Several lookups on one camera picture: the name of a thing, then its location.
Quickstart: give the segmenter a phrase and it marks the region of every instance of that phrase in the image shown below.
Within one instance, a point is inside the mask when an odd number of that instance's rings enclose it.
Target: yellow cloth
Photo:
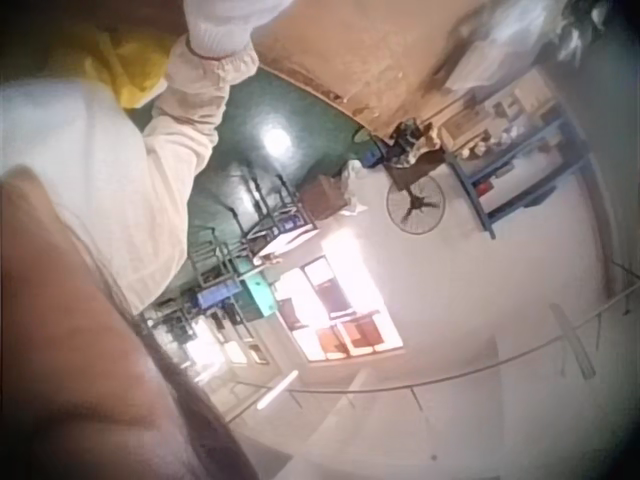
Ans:
[[[175,38],[139,30],[105,32],[90,25],[65,28],[56,37],[49,70],[97,80],[123,108],[135,108],[164,77]]]

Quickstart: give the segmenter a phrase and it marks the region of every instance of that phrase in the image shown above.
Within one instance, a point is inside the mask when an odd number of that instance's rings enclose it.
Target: white glove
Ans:
[[[191,48],[204,57],[222,58],[251,42],[251,31],[293,0],[184,0]]]

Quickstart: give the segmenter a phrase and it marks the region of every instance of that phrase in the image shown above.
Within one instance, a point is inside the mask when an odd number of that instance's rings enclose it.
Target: white shirt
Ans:
[[[36,173],[61,218],[138,313],[186,259],[193,179],[217,143],[230,86],[257,66],[251,46],[207,61],[181,39],[143,134],[102,85],[50,79],[5,85],[0,171],[23,165]]]

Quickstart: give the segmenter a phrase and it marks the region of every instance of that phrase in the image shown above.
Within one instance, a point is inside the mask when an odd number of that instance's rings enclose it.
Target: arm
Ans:
[[[185,38],[169,58],[167,89],[158,97],[144,142],[156,198],[167,214],[186,222],[193,179],[218,143],[229,90],[253,75],[258,58],[251,44],[233,56],[213,60],[197,56]]]

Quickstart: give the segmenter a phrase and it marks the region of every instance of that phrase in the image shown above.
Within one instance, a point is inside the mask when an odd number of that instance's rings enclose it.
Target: person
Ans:
[[[253,28],[291,0],[185,0],[189,35],[140,135],[113,95],[83,80],[3,86],[2,171],[30,167],[59,215],[113,275],[134,313],[186,260],[187,200],[217,143],[230,88],[253,75]]]
[[[142,135],[99,85],[2,87],[3,478],[257,478],[134,314],[184,260],[194,176],[258,65],[251,31],[289,3],[185,0]]]

